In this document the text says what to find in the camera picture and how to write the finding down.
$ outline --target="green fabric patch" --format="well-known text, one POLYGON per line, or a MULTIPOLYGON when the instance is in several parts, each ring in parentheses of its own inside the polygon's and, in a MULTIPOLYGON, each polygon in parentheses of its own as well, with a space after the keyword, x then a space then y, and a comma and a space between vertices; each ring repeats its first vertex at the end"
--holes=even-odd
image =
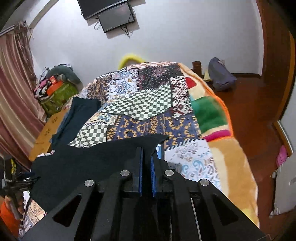
POLYGON ((220 104, 211 96, 204 96, 191 102, 201 133, 227 125, 227 118, 220 104))

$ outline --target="pink object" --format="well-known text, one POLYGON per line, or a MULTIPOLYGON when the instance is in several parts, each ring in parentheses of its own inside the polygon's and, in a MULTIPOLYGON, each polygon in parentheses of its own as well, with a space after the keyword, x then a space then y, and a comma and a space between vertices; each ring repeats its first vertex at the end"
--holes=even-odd
POLYGON ((207 142, 210 142, 210 141, 213 141, 213 140, 220 138, 220 137, 229 137, 229 136, 231 136, 229 130, 220 130, 220 131, 216 131, 208 136, 203 137, 203 139, 205 139, 207 142))
POLYGON ((41 81, 40 84, 39 84, 39 88, 42 88, 43 86, 45 86, 46 83, 47 83, 47 80, 46 79, 44 79, 43 81, 41 81))
POLYGON ((281 148, 279 150, 279 154, 276 158, 277 167, 282 165, 287 160, 287 157, 288 157, 288 154, 287 154, 287 150, 286 150, 285 146, 281 146, 281 148))

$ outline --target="orange object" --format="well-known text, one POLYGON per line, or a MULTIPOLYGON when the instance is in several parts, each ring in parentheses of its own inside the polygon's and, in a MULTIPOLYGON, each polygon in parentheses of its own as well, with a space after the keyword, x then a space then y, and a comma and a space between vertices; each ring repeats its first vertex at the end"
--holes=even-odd
POLYGON ((64 115, 69 111, 62 110, 56 114, 53 114, 47 121, 38 138, 35 141, 34 147, 30 151, 29 160, 34 161, 36 157, 42 153, 51 151, 51 143, 49 142, 53 134, 56 134, 57 129, 62 122, 64 115))
POLYGON ((13 213, 6 207, 5 202, 0 206, 0 216, 9 231, 17 238, 20 221, 15 219, 13 213))
POLYGON ((57 79, 54 76, 51 76, 49 80, 53 85, 57 83, 57 79))
POLYGON ((52 85, 51 87, 48 88, 46 91, 48 96, 51 96, 52 93, 54 93, 58 88, 60 88, 63 85, 63 81, 57 81, 56 84, 52 85))

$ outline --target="bed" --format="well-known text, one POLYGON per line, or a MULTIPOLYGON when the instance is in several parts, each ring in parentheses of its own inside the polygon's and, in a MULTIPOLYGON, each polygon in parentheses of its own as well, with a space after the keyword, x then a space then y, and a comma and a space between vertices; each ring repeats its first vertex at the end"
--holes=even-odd
MULTIPOLYGON (((257 184, 234 137, 227 107, 191 69, 175 62, 136 64, 96 78, 78 97, 99 99, 102 107, 69 145, 91 147, 146 134, 168 135, 157 151, 170 168, 194 181, 207 178, 259 226, 257 184), (94 129, 95 138, 89 138, 94 129)), ((31 199, 25 231, 45 215, 31 199)))

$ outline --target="orange box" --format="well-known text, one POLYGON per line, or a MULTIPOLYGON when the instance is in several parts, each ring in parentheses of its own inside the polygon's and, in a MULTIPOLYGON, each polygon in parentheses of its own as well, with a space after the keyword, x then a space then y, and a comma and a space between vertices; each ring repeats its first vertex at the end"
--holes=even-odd
POLYGON ((57 83, 57 79, 54 76, 51 76, 49 80, 53 85, 57 83))
POLYGON ((51 143, 49 140, 53 134, 56 134, 57 129, 64 118, 64 115, 68 111, 69 109, 62 110, 49 118, 48 122, 46 122, 38 138, 36 139, 33 149, 30 151, 30 161, 34 161, 36 157, 42 153, 51 151, 51 143))
POLYGON ((48 96, 51 96, 52 93, 54 93, 58 88, 60 88, 63 85, 63 81, 58 81, 56 84, 49 87, 46 91, 48 96))

